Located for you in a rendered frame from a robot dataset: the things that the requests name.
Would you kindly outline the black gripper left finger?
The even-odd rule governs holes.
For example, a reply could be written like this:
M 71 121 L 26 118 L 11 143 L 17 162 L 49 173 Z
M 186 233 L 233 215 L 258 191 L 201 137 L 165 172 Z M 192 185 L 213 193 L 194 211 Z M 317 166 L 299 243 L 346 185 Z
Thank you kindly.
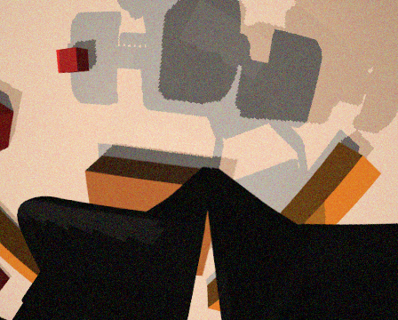
M 167 289 L 170 320 L 187 320 L 212 182 L 202 167 L 147 212 L 36 196 L 21 203 L 17 220 L 39 270 Z

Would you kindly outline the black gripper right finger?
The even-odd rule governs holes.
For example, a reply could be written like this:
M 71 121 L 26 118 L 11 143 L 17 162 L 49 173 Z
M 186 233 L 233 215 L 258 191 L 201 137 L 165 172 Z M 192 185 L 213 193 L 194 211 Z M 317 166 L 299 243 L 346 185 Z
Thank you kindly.
M 275 320 L 312 271 L 398 260 L 398 223 L 295 224 L 220 168 L 211 170 L 221 320 Z

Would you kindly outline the orange board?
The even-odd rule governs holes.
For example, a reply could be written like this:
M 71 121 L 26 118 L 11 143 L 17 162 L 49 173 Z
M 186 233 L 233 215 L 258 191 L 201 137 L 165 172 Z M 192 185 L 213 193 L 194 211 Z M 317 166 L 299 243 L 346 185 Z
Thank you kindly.
M 0 210 L 0 257 L 19 271 L 29 282 L 35 282 L 40 273 L 24 235 L 17 225 Z
M 338 224 L 380 174 L 365 156 L 339 142 L 281 214 L 295 224 Z M 207 305 L 220 310 L 216 278 L 207 284 Z

